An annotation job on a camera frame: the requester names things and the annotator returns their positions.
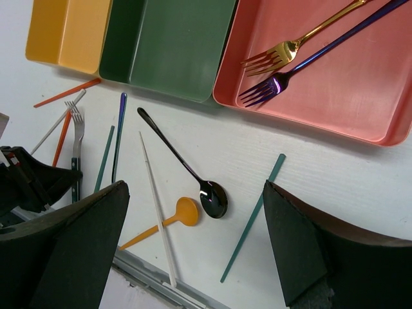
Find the iridescent rainbow spoon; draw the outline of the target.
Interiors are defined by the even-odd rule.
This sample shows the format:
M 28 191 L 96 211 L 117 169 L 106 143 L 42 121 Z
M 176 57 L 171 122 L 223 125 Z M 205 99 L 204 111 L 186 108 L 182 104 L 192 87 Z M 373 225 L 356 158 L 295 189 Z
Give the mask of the iridescent rainbow spoon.
M 122 128 L 123 128 L 123 123 L 124 123 L 124 113 L 126 110 L 126 103 L 127 103 L 127 94 L 122 93 L 120 96 L 120 109 L 119 109 L 119 115 L 118 115 L 118 128 L 117 128 L 117 135 L 116 135 L 116 142 L 115 142 L 113 168 L 112 168 L 112 173 L 111 173 L 111 183 L 115 183 L 116 181 L 118 154 L 120 150 L 120 141 L 121 141 L 121 136 L 122 136 Z

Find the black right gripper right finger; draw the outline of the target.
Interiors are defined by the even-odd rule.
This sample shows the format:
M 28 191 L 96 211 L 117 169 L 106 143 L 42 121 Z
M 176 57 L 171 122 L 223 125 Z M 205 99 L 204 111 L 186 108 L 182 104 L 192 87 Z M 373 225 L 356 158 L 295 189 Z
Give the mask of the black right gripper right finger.
M 273 182 L 263 189 L 288 308 L 411 308 L 411 241 L 352 225 Z

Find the aluminium table front rail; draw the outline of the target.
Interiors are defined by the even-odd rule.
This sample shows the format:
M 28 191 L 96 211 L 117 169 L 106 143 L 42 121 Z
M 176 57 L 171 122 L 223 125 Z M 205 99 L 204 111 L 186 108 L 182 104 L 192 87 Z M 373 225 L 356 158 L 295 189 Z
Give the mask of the aluminium table front rail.
M 164 272 L 148 269 L 136 259 L 132 259 L 129 254 L 120 254 L 116 250 L 111 268 L 130 279 L 133 286 L 148 287 L 155 296 L 166 300 L 172 306 L 178 308 L 222 307 L 220 302 L 184 285 L 178 285 L 177 289 L 168 287 Z

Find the yellow container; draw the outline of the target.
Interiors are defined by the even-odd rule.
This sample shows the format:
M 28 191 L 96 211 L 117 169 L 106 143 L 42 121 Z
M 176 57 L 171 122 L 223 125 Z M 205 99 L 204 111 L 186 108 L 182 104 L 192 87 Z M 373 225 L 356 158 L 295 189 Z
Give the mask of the yellow container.
M 111 1 L 34 1 L 25 55 L 29 61 L 97 75 Z

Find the red container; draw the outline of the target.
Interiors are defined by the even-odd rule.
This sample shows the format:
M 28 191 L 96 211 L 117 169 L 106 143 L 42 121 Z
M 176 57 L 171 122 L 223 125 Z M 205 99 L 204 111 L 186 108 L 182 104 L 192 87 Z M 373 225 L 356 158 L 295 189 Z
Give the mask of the red container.
M 248 113 L 297 122 L 379 146 L 402 143 L 411 130 L 411 4 L 354 35 L 291 78 L 266 104 L 239 94 L 264 79 L 241 62 L 294 40 L 346 1 L 240 1 L 213 89 L 215 101 Z

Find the teal chopstick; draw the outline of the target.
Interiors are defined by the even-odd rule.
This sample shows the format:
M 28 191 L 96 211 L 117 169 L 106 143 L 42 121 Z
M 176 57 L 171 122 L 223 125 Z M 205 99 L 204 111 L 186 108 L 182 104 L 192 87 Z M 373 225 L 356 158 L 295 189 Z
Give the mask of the teal chopstick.
M 277 160 L 276 160 L 276 162 L 275 162 L 275 164 L 272 168 L 272 171 L 271 171 L 271 173 L 268 177 L 268 181 L 273 182 L 276 179 L 276 177 L 279 174 L 279 172 L 281 170 L 281 167 L 282 167 L 283 163 L 285 162 L 285 160 L 286 160 L 286 155 L 283 154 L 283 153 L 279 154 L 279 156 L 277 157 Z M 229 259 L 229 262 L 227 263 L 227 266 L 225 267 L 225 269 L 223 271 L 223 274 L 222 274 L 221 278 L 220 278 L 220 283 L 225 282 L 225 280 L 226 280 L 226 278 L 227 278 L 227 276 L 228 276 L 228 274 L 229 274 L 229 272 L 230 272 L 230 270 L 231 270 L 231 268 L 232 268 L 232 266 L 233 266 L 233 264 L 234 264 L 234 262 L 235 262 L 235 260 L 238 256 L 238 254 L 241 251 L 241 248 L 242 248 L 244 242 L 246 241 L 246 238 L 247 238 L 247 236 L 248 236 L 248 234 L 249 234 L 249 232 L 250 232 L 250 230 L 251 230 L 251 228 L 252 228 L 252 226 L 253 226 L 253 224 L 254 224 L 254 222 L 255 222 L 255 220 L 256 220 L 256 218 L 257 218 L 257 216 L 258 216 L 258 214 L 261 210 L 261 208 L 262 208 L 262 206 L 263 206 L 263 193 L 260 194 L 260 196 L 259 196 L 259 198 L 258 198 L 258 200 L 257 200 L 257 202 L 254 206 L 254 209 L 253 209 L 253 211 L 252 211 L 252 213 L 251 213 L 251 215 L 250 215 L 250 217 L 247 221 L 247 224 L 245 225 L 245 228 L 243 229 L 243 232 L 240 236 L 240 239 L 239 239 L 239 241 L 238 241 L 238 243 L 237 243 L 230 259 Z
M 115 130 L 115 127 L 111 126 L 110 130 L 109 130 L 109 135 L 108 135 L 108 139 L 107 139 L 107 142 L 106 142 L 106 146 L 105 146 L 105 149 L 104 149 L 104 154 L 103 154 L 103 157 L 102 157 L 102 160 L 101 160 L 101 163 L 100 163 L 100 168 L 99 168 L 99 171 L 98 171 L 94 192 L 99 192 L 100 187 L 101 187 L 102 179 L 103 179 L 103 176 L 104 176 L 104 171 L 105 171 L 105 168 L 106 168 L 106 163 L 107 163 L 107 160 L 108 160 L 109 150 L 110 150 L 111 142 L 112 142 L 112 139 L 113 139 L 114 130 Z

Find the green container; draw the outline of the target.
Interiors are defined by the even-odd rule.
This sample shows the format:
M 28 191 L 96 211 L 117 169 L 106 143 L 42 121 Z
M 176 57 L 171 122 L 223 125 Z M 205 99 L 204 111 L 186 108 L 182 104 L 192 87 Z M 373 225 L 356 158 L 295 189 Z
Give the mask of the green container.
M 205 102 L 235 8 L 235 1 L 113 1 L 99 75 Z

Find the black spoon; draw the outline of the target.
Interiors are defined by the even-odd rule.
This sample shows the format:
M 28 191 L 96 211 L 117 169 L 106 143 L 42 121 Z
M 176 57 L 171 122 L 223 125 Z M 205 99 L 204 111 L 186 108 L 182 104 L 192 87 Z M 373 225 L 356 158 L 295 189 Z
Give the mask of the black spoon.
M 154 120 L 149 116 L 144 108 L 138 107 L 137 113 L 150 126 L 150 128 L 159 136 L 164 144 L 170 149 L 178 161 L 188 170 L 188 172 L 196 179 L 200 185 L 200 202 L 208 216 L 214 219 L 222 218 L 228 210 L 229 199 L 224 188 L 211 180 L 204 180 L 200 178 L 196 172 L 189 166 L 189 164 L 182 158 L 178 151 L 168 141 L 165 135 L 161 132 Z

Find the orange chopstick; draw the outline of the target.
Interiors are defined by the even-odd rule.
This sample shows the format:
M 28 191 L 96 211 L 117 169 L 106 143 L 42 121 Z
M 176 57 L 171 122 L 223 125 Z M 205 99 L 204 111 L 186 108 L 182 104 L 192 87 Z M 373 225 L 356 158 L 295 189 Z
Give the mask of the orange chopstick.
M 67 135 L 67 132 L 68 132 L 70 121 L 71 121 L 71 113 L 68 111 L 66 113 L 64 123 L 63 123 L 63 127 L 62 127 L 62 131 L 61 131 L 59 141 L 58 141 L 58 144 L 57 144 L 55 156 L 54 156 L 53 163 L 52 163 L 53 167 L 56 167 L 57 163 L 59 161 L 59 157 L 61 155 L 62 147 L 63 147 L 64 141 L 65 141 L 65 138 L 66 138 L 66 135 Z
M 65 97 L 67 97 L 67 96 L 69 96 L 69 95 L 72 95 L 72 94 L 74 94 L 74 93 L 77 93 L 77 92 L 79 92 L 80 90 L 88 89 L 88 88 L 90 88 L 90 87 L 92 87 L 92 86 L 95 86 L 95 85 L 97 85 L 97 84 L 100 84 L 101 81 L 102 81 L 102 80 L 101 80 L 100 78 L 95 78 L 95 79 L 93 79 L 93 80 L 87 81 L 87 82 L 85 82 L 85 83 L 83 83 L 83 84 L 81 84 L 81 85 L 78 85 L 78 86 L 76 86 L 76 87 L 74 87 L 74 88 L 71 88 L 71 89 L 69 89 L 69 90 L 63 91 L 62 93 L 59 93 L 59 94 L 57 94 L 57 95 L 55 95 L 55 96 L 53 96 L 53 97 L 51 97 L 51 98 L 48 98 L 48 99 L 46 99 L 46 100 L 44 100 L 44 101 L 42 101 L 42 102 L 40 102 L 40 103 L 37 103 L 37 104 L 35 104 L 33 107 L 34 107 L 34 108 L 42 107 L 42 106 L 44 106 L 44 105 L 49 104 L 50 102 L 54 102 L 54 101 L 59 100 L 59 99 L 61 99 L 61 98 L 65 98 Z

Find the purple fork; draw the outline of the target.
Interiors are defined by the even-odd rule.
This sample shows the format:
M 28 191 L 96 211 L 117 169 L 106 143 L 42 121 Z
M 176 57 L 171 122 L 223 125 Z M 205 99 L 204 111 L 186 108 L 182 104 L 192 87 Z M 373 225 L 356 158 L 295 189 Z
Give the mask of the purple fork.
M 318 58 L 327 54 L 338 45 L 348 40 L 356 33 L 365 29 L 369 25 L 373 24 L 380 18 L 394 11 L 398 7 L 404 5 L 407 1 L 389 1 L 382 8 L 379 8 L 376 12 L 371 14 L 368 18 L 363 20 L 357 26 L 348 30 L 346 33 L 341 35 L 336 40 L 332 41 L 330 44 L 319 50 L 317 53 L 313 54 L 309 58 L 305 59 L 303 62 L 298 64 L 296 67 L 292 68 L 288 72 L 277 72 L 266 78 L 264 81 L 256 84 L 255 86 L 249 88 L 243 93 L 239 94 L 240 99 L 246 105 L 246 108 L 254 106 L 256 104 L 263 104 L 272 98 L 276 97 L 282 93 L 287 87 L 289 80 L 298 72 L 309 66 L 311 63 L 316 61 Z

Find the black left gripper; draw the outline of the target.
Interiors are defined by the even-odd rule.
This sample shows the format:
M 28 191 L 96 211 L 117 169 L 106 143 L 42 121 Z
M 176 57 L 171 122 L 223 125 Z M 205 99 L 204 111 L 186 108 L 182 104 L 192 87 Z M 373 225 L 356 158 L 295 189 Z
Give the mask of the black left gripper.
M 78 181 L 82 172 L 52 167 L 36 160 L 23 147 L 2 146 L 1 225 L 17 223 L 12 210 L 20 208 L 35 216 L 49 214 Z

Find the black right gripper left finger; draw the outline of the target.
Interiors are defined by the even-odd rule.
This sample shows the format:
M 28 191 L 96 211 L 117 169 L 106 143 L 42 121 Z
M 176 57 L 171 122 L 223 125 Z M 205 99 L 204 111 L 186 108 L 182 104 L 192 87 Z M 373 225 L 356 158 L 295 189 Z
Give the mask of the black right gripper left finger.
M 1 308 L 98 308 L 128 204 L 118 181 L 1 229 Z

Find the orange plastic spoon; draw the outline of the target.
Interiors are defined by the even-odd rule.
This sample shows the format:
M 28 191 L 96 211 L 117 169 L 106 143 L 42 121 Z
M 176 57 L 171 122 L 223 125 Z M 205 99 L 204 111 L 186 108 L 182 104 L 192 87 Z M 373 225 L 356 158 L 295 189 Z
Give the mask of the orange plastic spoon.
M 176 202 L 176 211 L 173 216 L 163 220 L 162 225 L 163 227 L 167 227 L 175 222 L 180 222 L 185 226 L 193 227 L 198 224 L 200 220 L 200 210 L 197 206 L 197 203 L 188 197 L 181 197 Z M 120 250 L 125 250 L 136 243 L 152 236 L 153 234 L 157 233 L 159 228 L 157 225 L 147 229 L 146 231 L 140 233 L 139 235 L 135 236 L 133 239 L 129 240 L 125 244 L 120 246 Z

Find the gold fork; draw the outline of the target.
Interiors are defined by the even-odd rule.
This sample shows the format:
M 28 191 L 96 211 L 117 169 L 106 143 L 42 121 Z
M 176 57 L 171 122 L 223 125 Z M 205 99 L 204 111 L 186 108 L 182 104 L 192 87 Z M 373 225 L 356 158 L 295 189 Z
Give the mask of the gold fork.
M 361 6 L 364 6 L 366 3 L 368 3 L 367 0 L 352 1 L 342 10 L 338 11 L 300 38 L 293 41 L 280 42 L 269 50 L 240 62 L 242 68 L 245 69 L 248 77 L 268 72 L 275 72 L 283 68 L 295 59 L 299 48 L 306 41 L 308 41 L 314 35 L 321 32 L 323 29 L 327 28 L 329 25 L 333 24 L 346 14 L 358 9 Z

